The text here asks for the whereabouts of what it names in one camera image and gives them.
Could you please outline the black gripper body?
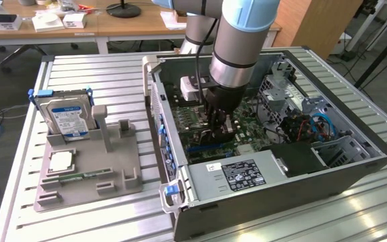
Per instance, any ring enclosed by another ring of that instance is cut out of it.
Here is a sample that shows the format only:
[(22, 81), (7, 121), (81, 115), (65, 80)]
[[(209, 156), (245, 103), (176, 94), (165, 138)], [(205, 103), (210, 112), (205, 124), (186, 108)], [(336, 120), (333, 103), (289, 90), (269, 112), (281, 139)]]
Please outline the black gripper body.
[(212, 111), (222, 111), (224, 113), (232, 113), (237, 108), (246, 85), (229, 88), (224, 86), (214, 86), (205, 91), (205, 110), (208, 113)]

